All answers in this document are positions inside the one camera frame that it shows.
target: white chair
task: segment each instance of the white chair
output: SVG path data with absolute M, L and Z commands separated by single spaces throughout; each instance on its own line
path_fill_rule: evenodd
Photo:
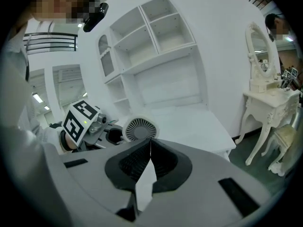
M 261 156 L 264 156 L 267 154 L 270 145 L 275 141 L 280 149 L 279 156 L 269 165 L 268 170 L 272 170 L 272 166 L 277 163 L 279 160 L 282 159 L 284 154 L 287 152 L 288 148 L 291 147 L 294 136 L 297 133 L 297 131 L 290 125 L 286 124 L 282 126 L 281 128 L 274 131 L 273 135 L 269 138 L 266 150 L 261 154 Z

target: gray floor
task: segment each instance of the gray floor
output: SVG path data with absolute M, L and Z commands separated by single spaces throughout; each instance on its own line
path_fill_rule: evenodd
M 231 151 L 229 159 L 237 167 L 258 179 L 265 185 L 270 193 L 274 195 L 284 187 L 284 177 L 273 174 L 271 171 L 268 171 L 267 168 L 270 163 L 279 155 L 279 150 L 273 150 L 274 147 L 272 146 L 269 152 L 265 156 L 261 157 L 261 152 L 265 150 L 267 145 L 266 140 L 260 151 L 253 158 L 250 166 L 245 165 L 245 160 L 256 145 L 258 138 L 259 133 L 245 138 L 239 145 L 237 145 L 236 149 Z

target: ceiling light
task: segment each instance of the ceiling light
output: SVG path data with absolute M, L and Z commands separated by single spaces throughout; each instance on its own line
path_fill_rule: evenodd
M 35 98 L 35 100 L 38 101 L 38 103 L 42 103 L 42 99 L 39 97 L 39 95 L 37 93 L 33 94 L 33 97 Z
M 285 37 L 285 39 L 287 40 L 287 41 L 289 41 L 289 42 L 292 42 L 292 41 L 294 41 L 292 38 L 290 38 L 290 37 Z

